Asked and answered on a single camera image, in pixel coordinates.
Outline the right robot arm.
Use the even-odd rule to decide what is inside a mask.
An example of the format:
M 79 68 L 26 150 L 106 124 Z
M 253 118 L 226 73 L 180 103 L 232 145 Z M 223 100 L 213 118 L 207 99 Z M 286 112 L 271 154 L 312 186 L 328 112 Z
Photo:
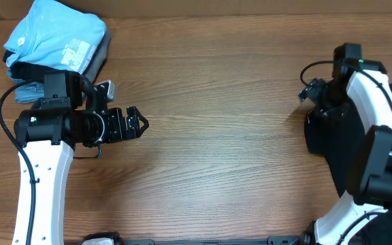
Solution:
M 339 199 L 311 222 L 299 244 L 365 244 L 372 222 L 392 217 L 392 84 L 359 44 L 333 51 L 332 79 L 305 83 L 314 103 L 304 121 L 306 146 L 325 158 Z

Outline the black polo shirt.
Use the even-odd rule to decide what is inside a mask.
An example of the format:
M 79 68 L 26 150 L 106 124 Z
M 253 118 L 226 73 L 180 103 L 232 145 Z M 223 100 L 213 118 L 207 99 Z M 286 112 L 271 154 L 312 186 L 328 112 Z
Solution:
M 335 206 L 336 224 L 343 210 L 361 211 L 336 232 L 336 244 L 392 244 L 392 132 L 373 126 L 366 133 L 352 102 L 339 119 L 308 113 L 304 133 L 308 150 L 328 162 L 341 200 Z

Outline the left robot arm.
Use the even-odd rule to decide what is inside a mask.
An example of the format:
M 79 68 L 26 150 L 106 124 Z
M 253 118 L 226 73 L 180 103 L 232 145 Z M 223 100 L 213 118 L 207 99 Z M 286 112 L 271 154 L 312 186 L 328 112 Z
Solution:
M 149 127 L 135 106 L 108 108 L 114 84 L 98 85 L 73 71 L 44 74 L 44 97 L 14 124 L 20 192 L 13 244 L 63 244 L 65 190 L 76 144 L 132 140 Z

